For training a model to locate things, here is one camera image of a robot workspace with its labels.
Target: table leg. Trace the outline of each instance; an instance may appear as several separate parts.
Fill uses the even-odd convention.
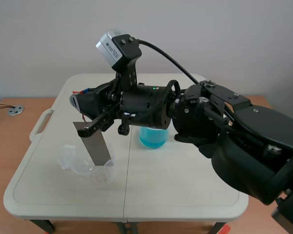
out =
[[[121,234],[127,234],[127,228],[124,223],[122,222],[113,222],[117,224],[118,230]]]
[[[223,228],[225,224],[226,223],[220,223],[220,222],[215,223],[208,234],[217,234]]]
[[[130,223],[132,234],[139,234],[138,232],[138,223],[132,222]]]
[[[36,224],[41,229],[43,229],[48,234],[52,234],[55,232],[55,229],[49,220],[30,220],[30,221]]]

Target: wooden floor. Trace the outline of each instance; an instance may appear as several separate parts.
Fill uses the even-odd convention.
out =
[[[262,97],[252,98],[254,104],[268,105]],[[3,206],[6,186],[30,145],[29,133],[41,113],[54,102],[53,98],[13,98],[2,103],[25,106],[25,111],[14,117],[0,110],[0,234],[43,234],[32,224],[14,218]],[[250,198],[246,212],[235,222],[229,223],[230,234],[285,234],[271,218],[276,207],[268,207]],[[118,234],[116,224],[91,221],[54,221],[56,234]],[[145,222],[138,225],[140,234],[207,234],[213,223],[203,222]]]

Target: table seam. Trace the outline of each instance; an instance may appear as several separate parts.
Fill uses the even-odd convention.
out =
[[[126,175],[126,185],[125,185],[125,196],[124,196],[124,208],[123,208],[123,218],[125,218],[125,203],[126,203],[126,191],[127,191],[127,181],[128,181],[128,171],[129,171],[129,158],[130,158],[130,147],[131,147],[131,140],[132,140],[132,128],[130,131],[130,143],[129,143],[129,153],[128,153],[128,164],[127,164],[127,175]]]

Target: white wall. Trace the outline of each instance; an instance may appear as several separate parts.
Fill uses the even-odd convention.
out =
[[[0,97],[56,96],[70,76],[113,72],[95,48],[111,28],[293,117],[293,0],[0,0]],[[138,72],[178,72],[142,51]]]

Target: white folding table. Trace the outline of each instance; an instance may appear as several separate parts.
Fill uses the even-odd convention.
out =
[[[81,115],[70,105],[69,96],[114,76],[81,74],[67,80],[30,134],[32,143],[4,194],[6,210],[48,233],[54,231],[49,219],[130,222],[134,233],[136,223],[142,221],[215,221],[213,232],[217,233],[223,223],[238,218],[248,205],[248,196],[224,183],[195,146],[174,141],[173,127],[167,143],[151,150],[139,142],[138,127],[121,136],[117,133],[120,121],[115,121],[103,133],[115,152],[117,167],[115,180],[105,188],[94,188],[60,168],[56,155],[64,145],[75,145],[79,154],[88,154],[73,124],[82,121]],[[137,79],[156,86],[176,79],[182,89],[192,85],[182,74],[138,74]],[[119,227],[125,233],[124,226]]]

